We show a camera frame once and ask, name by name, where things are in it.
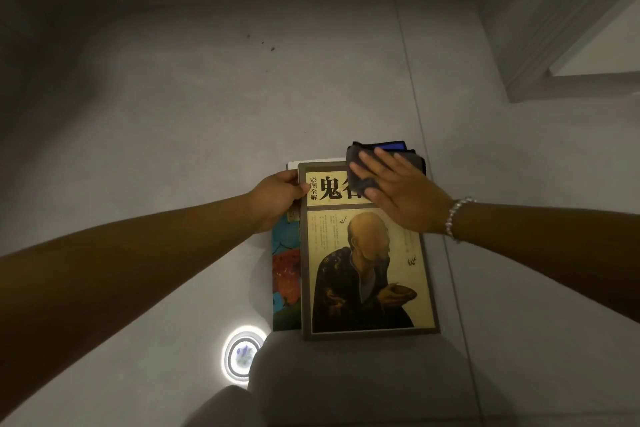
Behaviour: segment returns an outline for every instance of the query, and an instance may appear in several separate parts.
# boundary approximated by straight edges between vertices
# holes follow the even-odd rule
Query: illustration of bald man
[[[403,309],[409,298],[387,281],[389,235],[375,213],[354,216],[347,227],[349,246],[324,257],[317,271],[312,331],[343,332],[412,328]]]

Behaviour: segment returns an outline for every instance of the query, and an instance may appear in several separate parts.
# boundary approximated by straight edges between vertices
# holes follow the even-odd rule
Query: chinese character
[[[345,181],[342,183],[342,185],[344,186],[345,184],[347,184],[347,182],[348,182],[348,181],[349,181],[348,179],[347,179],[347,180],[345,180]],[[349,188],[349,185],[347,185],[347,187],[345,187],[345,188],[344,188],[344,189],[342,189],[342,190],[347,192],[347,199],[351,199],[351,198],[352,198],[352,197],[354,197],[354,196],[357,196],[357,197],[359,197],[359,198],[360,198],[360,197],[362,197],[362,196],[360,196],[360,193],[359,193],[359,192],[358,192],[358,193],[355,193],[355,194],[354,194],[353,192],[351,192],[351,189]]]
[[[320,180],[320,190],[324,191],[324,196],[320,198],[321,201],[327,196],[329,196],[329,199],[340,199],[342,197],[340,191],[338,191],[338,180],[329,179],[329,176]]]

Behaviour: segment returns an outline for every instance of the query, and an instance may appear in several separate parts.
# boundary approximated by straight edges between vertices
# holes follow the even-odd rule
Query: bracelet
[[[477,203],[477,201],[473,197],[459,199],[458,201],[456,201],[456,204],[454,204],[449,210],[449,217],[444,223],[445,230],[447,230],[447,235],[453,238],[456,243],[460,243],[460,240],[456,240],[456,237],[453,236],[453,232],[451,231],[451,227],[453,226],[453,217],[458,212],[458,210],[467,203]]]

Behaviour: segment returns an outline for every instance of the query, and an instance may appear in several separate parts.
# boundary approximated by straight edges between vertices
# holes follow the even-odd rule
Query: glowing ring light
[[[267,335],[255,326],[241,326],[227,337],[222,348],[222,373],[236,385],[249,382],[249,370],[255,354]]]

